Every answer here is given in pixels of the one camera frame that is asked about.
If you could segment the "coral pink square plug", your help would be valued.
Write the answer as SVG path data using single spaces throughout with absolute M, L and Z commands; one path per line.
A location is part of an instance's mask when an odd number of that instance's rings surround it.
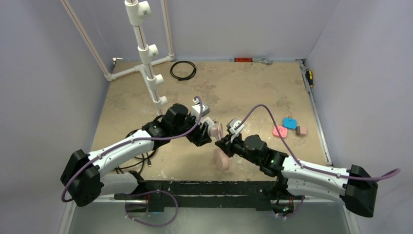
M 288 135 L 288 129 L 282 125 L 277 125 L 273 128 L 273 136 L 279 138 L 286 138 Z

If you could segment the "blue plug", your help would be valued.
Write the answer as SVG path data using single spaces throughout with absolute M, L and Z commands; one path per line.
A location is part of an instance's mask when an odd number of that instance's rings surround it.
M 284 128 L 287 128 L 287 129 L 296 129 L 298 127 L 298 122 L 294 118 L 285 117 L 282 120 L 282 125 Z

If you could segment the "small pink brown plug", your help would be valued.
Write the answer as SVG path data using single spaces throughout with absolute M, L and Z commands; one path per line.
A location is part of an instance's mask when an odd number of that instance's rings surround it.
M 296 127 L 296 135 L 303 137 L 307 135 L 307 129 L 305 127 L 302 126 L 297 126 Z

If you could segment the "white cube socket adapter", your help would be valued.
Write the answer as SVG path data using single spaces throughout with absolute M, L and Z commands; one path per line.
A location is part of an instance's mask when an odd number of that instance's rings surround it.
M 215 122 L 210 118 L 210 117 L 206 117 L 203 119 L 203 123 L 207 124 L 207 128 L 211 129 L 215 127 Z

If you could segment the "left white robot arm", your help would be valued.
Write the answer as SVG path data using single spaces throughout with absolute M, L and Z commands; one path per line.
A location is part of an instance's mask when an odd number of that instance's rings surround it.
M 123 140 L 106 148 L 73 152 L 60 177 L 64 185 L 61 200 L 74 201 L 77 206 L 90 204 L 109 187 L 104 177 L 116 167 L 145 153 L 156 151 L 173 139 L 186 137 L 195 146 L 211 143 L 209 123 L 202 121 L 210 107 L 198 102 L 190 109 L 175 103 L 165 114 L 131 132 Z

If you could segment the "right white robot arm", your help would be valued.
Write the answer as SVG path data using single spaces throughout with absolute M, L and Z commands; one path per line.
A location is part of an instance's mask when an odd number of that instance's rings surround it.
M 238 155 L 259 167 L 266 176 L 275 177 L 274 194 L 312 196 L 341 203 L 363 217 L 373 217 L 378 184 L 358 165 L 350 169 L 321 166 L 268 147 L 258 135 L 226 135 L 215 145 L 228 157 Z

